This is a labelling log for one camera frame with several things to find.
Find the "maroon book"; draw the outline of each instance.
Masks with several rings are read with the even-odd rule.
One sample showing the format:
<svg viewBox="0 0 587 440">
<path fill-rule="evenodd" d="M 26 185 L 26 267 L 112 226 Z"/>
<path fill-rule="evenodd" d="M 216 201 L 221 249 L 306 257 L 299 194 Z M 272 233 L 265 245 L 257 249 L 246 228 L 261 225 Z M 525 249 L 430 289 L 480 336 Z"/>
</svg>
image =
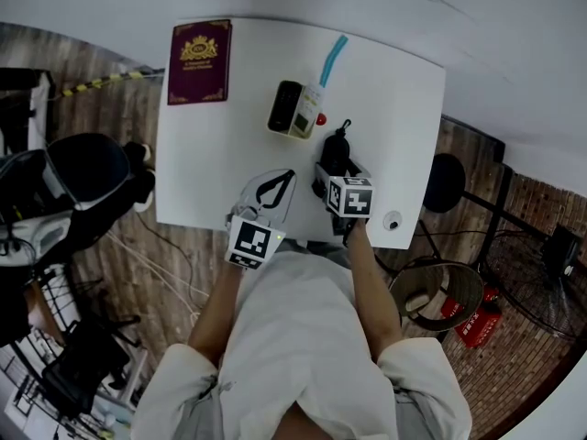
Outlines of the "maroon book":
<svg viewBox="0 0 587 440">
<path fill-rule="evenodd" d="M 226 101 L 231 35 L 229 19 L 173 29 L 168 105 Z"/>
</svg>

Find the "white t-shirt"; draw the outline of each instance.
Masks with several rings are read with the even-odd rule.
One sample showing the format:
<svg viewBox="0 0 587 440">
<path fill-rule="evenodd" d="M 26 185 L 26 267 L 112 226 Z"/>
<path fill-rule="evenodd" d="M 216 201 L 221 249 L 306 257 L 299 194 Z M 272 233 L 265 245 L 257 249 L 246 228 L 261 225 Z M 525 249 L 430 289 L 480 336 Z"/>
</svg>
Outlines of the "white t-shirt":
<svg viewBox="0 0 587 440">
<path fill-rule="evenodd" d="M 294 402 L 335 439 L 396 440 L 394 387 L 425 400 L 442 438 L 469 436 L 469 407 L 438 341 L 398 342 L 375 364 L 353 303 L 350 272 L 325 258 L 283 252 L 247 271 L 218 374 L 227 387 L 219 395 L 226 440 L 271 439 Z M 189 347 L 169 349 L 138 407 L 133 438 L 172 438 L 183 402 L 197 395 L 190 390 L 216 374 L 203 359 Z"/>
</svg>

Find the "white wire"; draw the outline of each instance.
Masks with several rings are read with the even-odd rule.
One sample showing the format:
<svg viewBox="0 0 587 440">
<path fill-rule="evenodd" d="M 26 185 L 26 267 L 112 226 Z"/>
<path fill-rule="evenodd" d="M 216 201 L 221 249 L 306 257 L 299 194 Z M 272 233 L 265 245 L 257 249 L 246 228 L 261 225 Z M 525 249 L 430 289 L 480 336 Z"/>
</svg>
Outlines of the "white wire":
<svg viewBox="0 0 587 440">
<path fill-rule="evenodd" d="M 127 252 L 129 252 L 132 256 L 134 256 L 136 259 L 138 259 L 140 261 L 140 263 L 143 265 L 143 267 L 149 269 L 151 272 L 153 272 L 153 274 L 155 274 L 157 277 L 159 277 L 159 279 L 161 280 L 161 282 L 169 288 L 169 290 L 171 290 L 175 296 L 177 298 L 179 298 L 179 300 L 186 306 L 186 308 L 189 310 L 190 312 L 190 321 L 192 322 L 192 324 L 195 323 L 195 321 L 197 320 L 197 317 L 199 316 L 198 312 L 195 312 L 192 307 L 190 306 L 190 303 L 188 303 L 183 297 L 182 295 L 175 290 L 175 288 L 165 280 L 165 278 L 159 274 L 158 271 L 156 271 L 148 262 L 146 262 L 144 259 L 144 257 L 142 257 L 142 255 L 140 253 L 138 253 L 137 251 L 135 251 L 134 249 L 132 249 L 131 247 L 128 247 L 127 245 L 125 245 L 121 240 L 119 240 L 115 235 L 113 235 L 111 232 L 108 232 L 106 234 L 110 239 L 112 239 L 112 241 L 114 241 L 115 243 L 117 243 L 119 246 L 121 246 L 122 248 L 124 248 Z"/>
<path fill-rule="evenodd" d="M 185 280 L 179 278 L 178 276 L 176 276 L 175 274 L 169 272 L 167 269 L 165 269 L 163 266 L 160 266 L 159 264 L 157 264 L 157 262 L 149 259 L 147 256 L 145 256 L 144 254 L 142 254 L 141 252 L 137 251 L 136 249 L 133 249 L 132 247 L 130 247 L 129 245 L 127 245 L 126 243 L 124 243 L 118 236 L 116 236 L 114 233 L 112 233 L 111 231 L 109 231 L 108 233 L 106 233 L 106 235 L 112 239 L 113 241 L 116 241 L 117 244 L 119 246 L 121 246 L 122 248 L 124 248 L 126 251 L 128 251 L 130 254 L 132 254 L 133 256 L 135 256 L 135 258 L 137 259 L 141 259 L 144 263 L 146 264 L 150 264 L 151 266 L 156 267 L 159 270 L 162 270 L 163 272 L 165 272 L 167 275 L 169 275 L 170 277 L 173 277 L 176 281 L 182 283 L 183 285 L 185 285 L 188 289 L 191 289 L 195 292 L 201 293 L 202 295 L 204 295 L 204 297 L 209 297 L 210 295 L 208 293 L 206 293 L 205 291 L 201 291 L 196 289 L 195 287 L 192 287 L 192 285 L 190 285 L 188 282 L 186 282 Z"/>
</svg>

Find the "person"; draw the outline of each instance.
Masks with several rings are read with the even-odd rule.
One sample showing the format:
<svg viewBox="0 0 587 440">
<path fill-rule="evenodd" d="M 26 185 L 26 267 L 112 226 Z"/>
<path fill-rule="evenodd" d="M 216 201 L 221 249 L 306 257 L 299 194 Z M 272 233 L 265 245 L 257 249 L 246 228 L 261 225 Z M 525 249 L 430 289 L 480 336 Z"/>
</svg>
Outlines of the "person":
<svg viewBox="0 0 587 440">
<path fill-rule="evenodd" d="M 169 347 L 146 388 L 131 438 L 468 438 L 441 345 L 402 338 L 364 222 L 348 254 L 283 246 L 244 276 L 225 263 L 187 344 Z"/>
</svg>

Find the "person's left arm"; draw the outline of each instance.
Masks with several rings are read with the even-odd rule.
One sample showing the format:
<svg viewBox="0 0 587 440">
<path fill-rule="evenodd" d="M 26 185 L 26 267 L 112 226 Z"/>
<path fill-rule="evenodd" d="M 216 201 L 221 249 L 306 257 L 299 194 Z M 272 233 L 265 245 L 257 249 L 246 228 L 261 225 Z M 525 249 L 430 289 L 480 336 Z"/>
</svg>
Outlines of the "person's left arm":
<svg viewBox="0 0 587 440">
<path fill-rule="evenodd" d="M 145 390 L 132 423 L 131 438 L 173 438 L 184 406 L 216 383 L 218 363 L 233 326 L 241 268 L 225 262 L 187 344 L 165 352 Z"/>
</svg>

